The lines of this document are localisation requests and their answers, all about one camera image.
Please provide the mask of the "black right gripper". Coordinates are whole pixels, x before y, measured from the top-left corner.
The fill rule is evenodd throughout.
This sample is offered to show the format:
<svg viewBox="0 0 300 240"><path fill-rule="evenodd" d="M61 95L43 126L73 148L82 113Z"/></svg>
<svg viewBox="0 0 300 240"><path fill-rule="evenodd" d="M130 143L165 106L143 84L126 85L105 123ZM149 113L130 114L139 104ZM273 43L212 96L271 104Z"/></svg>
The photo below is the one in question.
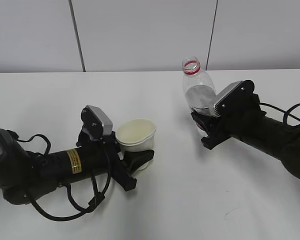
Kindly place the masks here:
<svg viewBox="0 0 300 240"><path fill-rule="evenodd" d="M241 140L242 136L251 131L266 113L260 108L260 98L253 93L246 104L234 112L221 117L191 113L197 127L207 136L201 138L203 146L212 150L229 138Z"/></svg>

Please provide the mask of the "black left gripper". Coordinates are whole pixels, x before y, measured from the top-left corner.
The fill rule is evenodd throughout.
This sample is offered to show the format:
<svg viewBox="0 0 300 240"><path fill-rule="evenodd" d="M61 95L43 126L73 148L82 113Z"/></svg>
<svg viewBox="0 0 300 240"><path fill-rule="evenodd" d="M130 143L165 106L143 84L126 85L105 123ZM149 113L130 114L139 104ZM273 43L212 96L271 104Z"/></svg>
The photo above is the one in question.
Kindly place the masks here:
<svg viewBox="0 0 300 240"><path fill-rule="evenodd" d="M135 189L137 185L137 180L131 174L145 170L155 155L152 149L126 151L124 153L126 170L119 157L120 148L114 131L110 135L94 140L91 140L87 133L80 132L76 146L82 173L93 173L96 176L109 173L126 192Z"/></svg>

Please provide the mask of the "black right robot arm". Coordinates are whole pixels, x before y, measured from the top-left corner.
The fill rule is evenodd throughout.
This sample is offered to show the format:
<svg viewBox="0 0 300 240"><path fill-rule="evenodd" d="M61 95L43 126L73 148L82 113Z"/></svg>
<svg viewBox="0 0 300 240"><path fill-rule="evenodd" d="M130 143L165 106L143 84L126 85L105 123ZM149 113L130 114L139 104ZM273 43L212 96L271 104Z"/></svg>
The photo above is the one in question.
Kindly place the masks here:
<svg viewBox="0 0 300 240"><path fill-rule="evenodd" d="M278 159L284 168L300 179L300 124L289 125L266 116L257 94L226 104L221 116L207 116L193 111L192 119L205 131L202 145L214 147L234 138Z"/></svg>

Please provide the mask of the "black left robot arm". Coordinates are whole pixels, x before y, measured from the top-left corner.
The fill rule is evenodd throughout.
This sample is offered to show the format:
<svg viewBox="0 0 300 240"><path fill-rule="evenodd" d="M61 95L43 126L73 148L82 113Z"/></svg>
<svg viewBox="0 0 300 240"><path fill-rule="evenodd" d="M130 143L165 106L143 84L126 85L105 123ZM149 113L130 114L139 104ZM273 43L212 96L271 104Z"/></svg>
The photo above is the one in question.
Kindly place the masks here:
<svg viewBox="0 0 300 240"><path fill-rule="evenodd" d="M30 203L55 191L58 187L79 182L92 176L109 173L126 192L136 188L133 174L154 157L154 150L122 152L115 134L91 140L83 131L76 148L50 152L47 143L44 153L24 150L18 135L0 128L0 189L6 201L13 205Z"/></svg>

